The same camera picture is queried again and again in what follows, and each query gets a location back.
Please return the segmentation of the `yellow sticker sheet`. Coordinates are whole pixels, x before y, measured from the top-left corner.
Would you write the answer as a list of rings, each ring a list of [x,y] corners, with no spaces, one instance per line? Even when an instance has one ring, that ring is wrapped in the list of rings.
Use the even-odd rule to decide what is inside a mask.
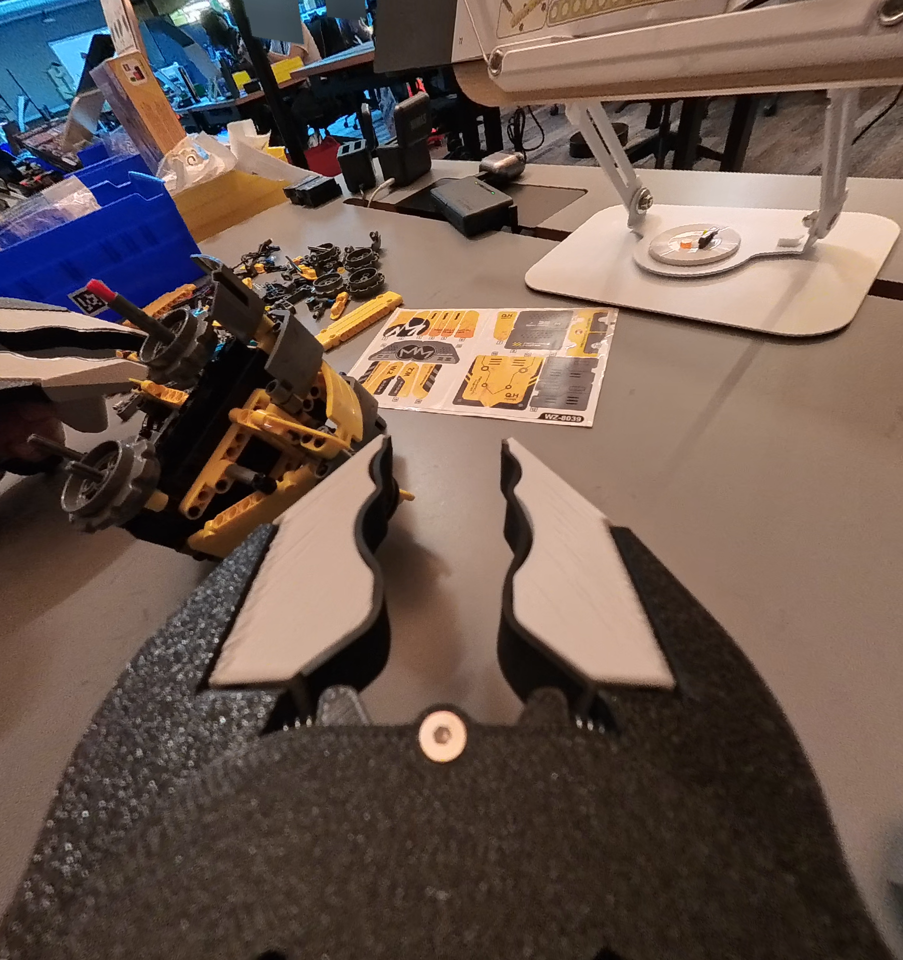
[[[350,371],[381,411],[588,428],[615,307],[397,308]]]

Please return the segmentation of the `white book stand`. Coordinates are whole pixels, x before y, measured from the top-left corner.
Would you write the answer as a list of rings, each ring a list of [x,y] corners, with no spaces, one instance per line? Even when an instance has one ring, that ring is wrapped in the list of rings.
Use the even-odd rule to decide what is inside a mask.
[[[903,85],[903,2],[734,2],[722,14],[492,47],[458,4],[452,63],[469,96],[564,103],[618,196],[529,268],[529,289],[781,337],[851,323],[900,234],[886,217],[842,210],[859,91]],[[809,212],[655,200],[604,108],[776,90],[828,95]]]

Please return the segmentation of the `yellow flat building plate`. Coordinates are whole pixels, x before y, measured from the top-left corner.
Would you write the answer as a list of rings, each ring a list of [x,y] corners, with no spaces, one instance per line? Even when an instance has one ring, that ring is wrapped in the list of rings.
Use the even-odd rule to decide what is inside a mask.
[[[325,352],[359,336],[404,304],[400,294],[384,292],[355,307],[315,335]]]

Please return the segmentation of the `building instruction booklet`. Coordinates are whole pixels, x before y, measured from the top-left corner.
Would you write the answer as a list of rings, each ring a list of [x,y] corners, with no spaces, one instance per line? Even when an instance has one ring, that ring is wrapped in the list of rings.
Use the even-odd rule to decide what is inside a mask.
[[[729,1],[465,1],[463,22],[486,47],[548,36],[585,37],[721,15]]]

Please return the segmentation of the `blue plastic bin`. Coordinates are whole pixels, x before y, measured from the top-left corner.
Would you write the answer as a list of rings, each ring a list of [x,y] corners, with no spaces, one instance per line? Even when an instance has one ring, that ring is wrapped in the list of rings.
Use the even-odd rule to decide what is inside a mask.
[[[69,175],[0,222],[0,297],[104,312],[90,280],[145,306],[202,277],[198,246],[136,153]]]

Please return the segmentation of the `black charger box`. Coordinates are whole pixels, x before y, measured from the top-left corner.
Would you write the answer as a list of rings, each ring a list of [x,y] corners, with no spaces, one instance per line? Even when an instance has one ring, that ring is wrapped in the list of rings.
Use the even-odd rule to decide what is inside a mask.
[[[519,229],[514,199],[477,176],[443,180],[429,196],[434,210],[465,237]]]

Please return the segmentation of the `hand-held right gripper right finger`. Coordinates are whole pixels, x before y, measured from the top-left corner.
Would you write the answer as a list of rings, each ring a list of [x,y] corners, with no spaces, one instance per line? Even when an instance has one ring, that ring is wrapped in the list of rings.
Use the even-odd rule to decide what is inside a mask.
[[[516,438],[501,445],[504,536],[497,658],[523,702],[560,691],[575,714],[609,714],[622,691],[674,693],[674,671],[625,556],[628,530]]]

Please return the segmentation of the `cardboard toy set box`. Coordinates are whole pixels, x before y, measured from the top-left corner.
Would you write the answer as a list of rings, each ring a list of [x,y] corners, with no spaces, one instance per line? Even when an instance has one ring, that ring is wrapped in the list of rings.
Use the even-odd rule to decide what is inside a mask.
[[[156,78],[147,54],[135,50],[103,60],[90,71],[148,170],[157,174],[165,156],[187,134]]]

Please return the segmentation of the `pile of loose building pieces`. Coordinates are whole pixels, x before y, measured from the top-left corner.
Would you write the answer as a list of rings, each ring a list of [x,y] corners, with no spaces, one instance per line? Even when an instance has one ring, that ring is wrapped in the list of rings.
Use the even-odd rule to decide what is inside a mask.
[[[323,243],[309,246],[295,257],[266,240],[245,253],[233,270],[259,295],[267,312],[292,313],[304,303],[314,319],[325,314],[338,318],[349,303],[366,302],[386,292],[383,250],[383,237],[377,230],[370,232],[363,246]]]

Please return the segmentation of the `clear plastic bags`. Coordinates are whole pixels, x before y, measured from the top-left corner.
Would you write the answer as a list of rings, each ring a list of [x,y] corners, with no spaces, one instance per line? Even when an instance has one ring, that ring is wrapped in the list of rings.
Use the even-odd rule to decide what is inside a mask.
[[[155,177],[175,195],[231,172],[292,183],[292,166],[284,148],[270,146],[269,134],[259,134],[250,119],[229,123],[224,136],[202,131],[188,134],[161,159]]]

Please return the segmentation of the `black divider panel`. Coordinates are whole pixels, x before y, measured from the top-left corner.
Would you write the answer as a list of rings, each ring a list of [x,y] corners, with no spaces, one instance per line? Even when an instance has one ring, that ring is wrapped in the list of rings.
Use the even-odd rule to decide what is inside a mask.
[[[393,74],[450,65],[457,11],[457,1],[377,1],[374,72]]]

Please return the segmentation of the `yellow black toy vehicle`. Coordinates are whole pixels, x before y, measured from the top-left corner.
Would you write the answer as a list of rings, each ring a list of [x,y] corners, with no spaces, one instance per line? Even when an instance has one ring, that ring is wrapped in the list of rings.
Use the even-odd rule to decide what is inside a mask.
[[[80,453],[32,435],[28,445],[68,479],[61,508],[85,533],[117,526],[196,559],[222,559],[386,434],[378,402],[333,369],[319,339],[266,303],[218,259],[193,258],[209,280],[201,316],[151,318],[101,285],[95,294],[147,336],[146,378],[121,414],[137,437]]]

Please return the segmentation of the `black battery charger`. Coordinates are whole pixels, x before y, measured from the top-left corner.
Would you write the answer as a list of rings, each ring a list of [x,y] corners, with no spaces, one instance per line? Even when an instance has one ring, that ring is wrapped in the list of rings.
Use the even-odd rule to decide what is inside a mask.
[[[419,91],[399,102],[393,112],[395,136],[375,152],[383,178],[393,187],[413,184],[432,169],[431,98]]]
[[[349,194],[364,194],[378,185],[373,148],[366,139],[342,143],[336,159]]]
[[[282,192],[293,206],[310,210],[342,197],[342,188],[336,178],[317,173],[284,186]]]

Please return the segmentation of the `yellow cardboard tray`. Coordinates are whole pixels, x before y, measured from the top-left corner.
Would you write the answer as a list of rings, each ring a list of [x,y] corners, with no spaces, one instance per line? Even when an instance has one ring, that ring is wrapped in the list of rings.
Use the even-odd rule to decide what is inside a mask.
[[[287,201],[288,184],[231,170],[172,196],[193,240],[199,244]]]

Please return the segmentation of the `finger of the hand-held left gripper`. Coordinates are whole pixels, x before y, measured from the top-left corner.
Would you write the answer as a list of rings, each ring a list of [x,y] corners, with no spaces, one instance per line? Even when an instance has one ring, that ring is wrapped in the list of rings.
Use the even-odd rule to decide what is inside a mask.
[[[146,335],[121,323],[60,309],[0,306],[0,352],[130,354]]]
[[[67,427],[98,434],[109,426],[106,398],[128,393],[140,378],[140,363],[129,359],[0,351],[0,408],[46,402]]]

